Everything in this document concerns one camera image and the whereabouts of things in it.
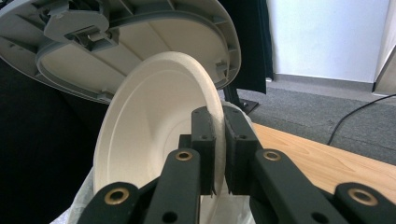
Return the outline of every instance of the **brass insert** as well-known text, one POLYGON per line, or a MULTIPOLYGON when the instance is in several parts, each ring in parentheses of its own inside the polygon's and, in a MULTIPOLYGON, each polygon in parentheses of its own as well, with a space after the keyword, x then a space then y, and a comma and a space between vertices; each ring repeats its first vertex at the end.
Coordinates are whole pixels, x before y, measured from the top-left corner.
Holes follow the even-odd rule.
POLYGON ((192 158, 192 154, 189 151, 181 151, 176 154, 176 159, 179 161, 189 161, 192 158))
POLYGON ((274 151, 265 151, 263 156, 269 161, 280 161, 280 155, 274 151))
POLYGON ((129 197, 129 191, 125 188, 116 188, 109 191, 105 196, 105 202, 110 205, 120 204, 125 202, 129 197))
POLYGON ((349 189, 347 193, 353 200, 355 200, 358 203, 362 203, 369 206, 376 206, 378 204, 378 200, 376 199, 376 197, 370 192, 367 192, 366 190, 349 189))

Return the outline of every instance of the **black cable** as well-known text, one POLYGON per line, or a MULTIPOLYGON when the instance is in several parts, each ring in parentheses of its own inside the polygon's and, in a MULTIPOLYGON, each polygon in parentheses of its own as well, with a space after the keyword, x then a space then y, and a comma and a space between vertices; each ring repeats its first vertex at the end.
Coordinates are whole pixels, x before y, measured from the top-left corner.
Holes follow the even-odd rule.
POLYGON ((375 102, 382 101, 382 100, 388 99, 388 98, 393 97, 393 96, 396 96, 396 94, 392 94, 392 95, 389 95, 389 96, 385 96, 385 97, 382 97, 382 98, 380 98, 380 99, 374 100, 374 101, 372 101, 372 102, 370 102, 370 103, 368 103, 368 104, 366 104, 366 105, 362 105, 361 107, 359 107, 359 108, 357 108, 357 109, 354 109, 352 112, 349 112, 347 115, 345 115, 343 118, 341 118, 340 121, 338 121, 337 125, 335 125, 335 128, 332 130, 332 135, 330 136, 329 142, 327 142, 327 146, 329 146, 329 145, 332 143, 332 139, 334 138, 335 133, 337 132, 338 127, 341 125, 341 123, 342 123, 347 117, 349 117, 349 116, 351 116, 352 114, 354 114, 355 112, 357 112, 357 111, 363 109, 364 107, 367 107, 367 106, 369 106, 369 105, 374 104, 375 102))

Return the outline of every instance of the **round lid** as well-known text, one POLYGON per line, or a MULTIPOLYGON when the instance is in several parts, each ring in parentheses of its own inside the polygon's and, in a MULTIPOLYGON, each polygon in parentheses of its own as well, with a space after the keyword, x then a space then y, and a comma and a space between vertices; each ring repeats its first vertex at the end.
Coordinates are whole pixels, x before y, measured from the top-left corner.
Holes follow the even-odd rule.
POLYGON ((94 101, 109 103, 130 71, 166 51, 193 57, 218 89, 241 63, 233 22, 217 0, 15 0, 0 10, 6 62, 94 101))
MULTIPOLYGON (((118 181, 141 188, 158 177, 169 152, 178 148, 180 135, 191 134, 192 111, 202 106, 216 135, 214 188, 220 193, 225 169, 221 102, 205 69, 179 52, 148 58, 120 85, 96 144, 94 191, 118 181)), ((212 217, 217 201, 217 196, 203 198, 201 220, 212 217)))

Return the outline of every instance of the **white bowl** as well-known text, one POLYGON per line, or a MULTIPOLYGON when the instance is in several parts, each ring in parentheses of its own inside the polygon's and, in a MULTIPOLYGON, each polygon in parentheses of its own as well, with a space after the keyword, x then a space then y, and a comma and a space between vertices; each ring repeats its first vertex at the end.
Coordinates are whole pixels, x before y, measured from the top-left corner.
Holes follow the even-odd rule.
MULTIPOLYGON (((180 134, 191 133, 191 112, 207 106, 217 137, 215 190, 225 168, 224 115, 205 69, 178 52, 154 55, 123 81, 107 110, 94 154, 94 192, 122 181, 143 187, 161 174, 180 134)), ((217 197, 203 198, 201 221, 216 209, 217 197)))

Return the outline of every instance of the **lid underside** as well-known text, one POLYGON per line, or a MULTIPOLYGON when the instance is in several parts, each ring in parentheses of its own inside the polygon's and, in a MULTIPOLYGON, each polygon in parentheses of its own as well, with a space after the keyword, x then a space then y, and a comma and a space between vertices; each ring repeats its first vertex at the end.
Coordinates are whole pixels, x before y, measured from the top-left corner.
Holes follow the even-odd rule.
POLYGON ((216 0, 15 0, 0 10, 6 62, 98 102, 109 103, 136 66, 166 51, 189 54, 218 89, 241 63, 233 23, 216 0))

